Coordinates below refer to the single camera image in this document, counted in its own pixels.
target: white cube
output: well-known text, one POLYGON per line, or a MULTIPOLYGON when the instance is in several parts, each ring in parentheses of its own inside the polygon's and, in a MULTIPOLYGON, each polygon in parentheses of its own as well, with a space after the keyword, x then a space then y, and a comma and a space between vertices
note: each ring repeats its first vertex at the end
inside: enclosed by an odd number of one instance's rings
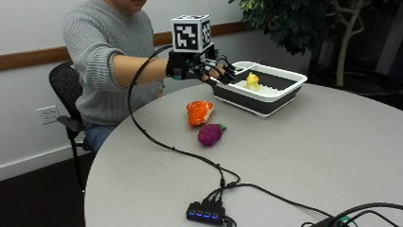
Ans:
POLYGON ((172 19, 174 46, 176 52, 201 53, 211 42, 211 15, 187 16, 172 19))

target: wall outlet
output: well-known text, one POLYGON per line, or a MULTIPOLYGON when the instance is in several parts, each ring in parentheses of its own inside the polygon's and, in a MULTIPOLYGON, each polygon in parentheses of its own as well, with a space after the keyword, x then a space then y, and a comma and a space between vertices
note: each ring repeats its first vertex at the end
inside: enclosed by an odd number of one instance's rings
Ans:
POLYGON ((37 110, 42 119, 42 124, 49 124, 58 121, 61 117, 61 111, 58 106, 50 106, 37 110))

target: yellow rubber duck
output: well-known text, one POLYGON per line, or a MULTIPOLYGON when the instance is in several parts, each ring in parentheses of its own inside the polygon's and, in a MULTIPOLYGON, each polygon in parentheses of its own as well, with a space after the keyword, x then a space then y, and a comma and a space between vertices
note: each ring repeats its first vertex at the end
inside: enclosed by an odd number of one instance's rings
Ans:
POLYGON ((249 89, 253 91, 259 91, 261 86, 260 86, 260 77, 257 77, 252 72, 249 73, 248 76, 248 86, 249 89))

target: chair backrest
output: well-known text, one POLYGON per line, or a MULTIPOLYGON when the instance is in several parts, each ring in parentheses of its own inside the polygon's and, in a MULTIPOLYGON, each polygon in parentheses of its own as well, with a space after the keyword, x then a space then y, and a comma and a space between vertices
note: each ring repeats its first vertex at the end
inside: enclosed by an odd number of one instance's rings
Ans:
POLYGON ((76 100, 83 94, 83 86, 80 85, 80 74, 72 61, 61 64, 51 71, 50 82, 71 117, 83 121, 76 107, 76 100))

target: black office chair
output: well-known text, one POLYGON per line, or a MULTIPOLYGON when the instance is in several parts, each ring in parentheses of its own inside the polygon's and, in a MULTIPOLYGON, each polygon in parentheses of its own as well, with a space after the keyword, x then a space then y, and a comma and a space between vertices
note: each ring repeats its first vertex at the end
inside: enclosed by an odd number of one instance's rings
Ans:
POLYGON ((83 86, 80 85, 80 75, 75 69, 75 64, 68 61, 61 64, 50 74, 51 86, 61 98, 61 101, 71 116, 62 115, 59 117, 59 122, 66 126, 67 137, 71 141, 74 156, 75 156, 75 166, 78 172, 78 179, 80 188, 84 192, 84 182, 80 167, 80 160, 78 155, 78 147, 83 147, 84 150, 92 151, 94 149, 87 143, 84 138, 83 142, 76 142, 79 134, 84 131, 84 124, 82 114, 76 108, 76 100, 83 94, 83 86))

